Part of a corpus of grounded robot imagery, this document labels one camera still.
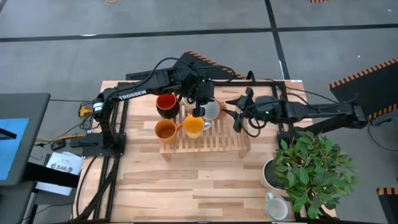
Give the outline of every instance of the black floor stripe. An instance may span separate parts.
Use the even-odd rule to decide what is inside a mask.
[[[374,25],[352,25],[352,26],[320,26],[320,27],[281,27],[278,32],[297,31],[324,31],[324,30],[358,30],[358,29],[386,29],[398,28],[398,24],[374,24]]]
[[[203,34],[245,34],[245,33],[259,33],[259,32],[270,32],[270,31],[271,28],[239,28],[239,29],[140,32],[140,33],[125,33],[125,34],[62,35],[62,36],[50,36],[50,37],[6,37],[6,38],[0,38],[0,42],[93,40],[93,39],[115,39],[115,38],[131,38],[131,37],[167,37],[167,36],[177,36],[177,35],[203,35]]]
[[[272,6],[270,0],[265,0],[269,22],[271,23],[272,36],[274,37],[276,52],[278,54],[278,59],[280,63],[280,68],[282,69],[283,79],[290,80],[289,71],[287,70],[286,59],[284,51],[282,49],[282,43],[280,42],[278,29],[275,22],[274,12],[272,11]]]
[[[0,13],[1,13],[2,9],[4,8],[4,6],[6,5],[6,2],[7,2],[7,0],[2,0],[0,2]]]

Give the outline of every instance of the gray floor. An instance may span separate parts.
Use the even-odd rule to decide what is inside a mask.
[[[398,22],[395,0],[271,0],[278,27],[345,26]],[[0,13],[0,38],[113,34],[169,30],[270,27],[263,0],[8,0]],[[398,56],[398,29],[280,33],[291,79],[333,97],[327,85]],[[102,80],[151,69],[160,59],[194,50],[238,73],[282,78],[271,33],[211,34],[98,40],[0,43],[0,92],[47,91],[52,98],[91,100]],[[173,62],[164,63],[167,67]],[[324,102],[308,95],[311,103]],[[78,103],[51,102],[40,138],[53,138],[80,122]],[[398,149],[391,124],[372,128],[386,147]],[[360,183],[337,208],[342,220],[386,223],[377,187],[397,187],[398,153],[383,151],[365,129],[328,134],[354,157]],[[49,148],[35,147],[40,157]],[[35,223],[67,220],[70,207],[50,208]]]

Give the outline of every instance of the wooden table top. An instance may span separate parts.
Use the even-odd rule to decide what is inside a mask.
[[[303,90],[301,81],[286,80],[285,83]],[[117,84],[118,81],[104,81],[101,91]],[[245,86],[217,86],[215,98],[232,100],[244,95],[245,89]],[[252,89],[254,97],[272,95],[270,87],[253,86]],[[306,99],[301,91],[287,92]],[[263,165],[274,157],[278,148],[277,125],[268,123],[259,137],[250,138],[251,150],[242,159],[233,152],[201,152],[174,154],[172,160],[166,162],[159,153],[159,142],[154,135],[154,126],[162,119],[157,114],[155,99],[154,95],[146,95],[129,101],[126,150],[119,165],[111,221],[271,221],[272,218],[264,212],[266,193],[280,197],[285,192],[266,189],[259,180]],[[300,101],[291,95],[289,100]],[[305,119],[296,126],[311,124],[311,119]],[[92,159],[85,159],[82,174]],[[103,158],[97,158],[86,176],[78,202],[80,212],[97,191],[102,163]],[[100,217],[104,217],[107,199],[106,192]],[[288,204],[286,220],[291,221],[294,214],[291,203]]]

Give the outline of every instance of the potted plant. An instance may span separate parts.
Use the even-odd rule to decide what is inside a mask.
[[[292,144],[282,140],[280,146],[272,165],[294,212],[307,205],[309,218],[325,215],[322,205],[334,209],[341,196],[353,191],[357,178],[352,158],[330,139],[300,132]]]

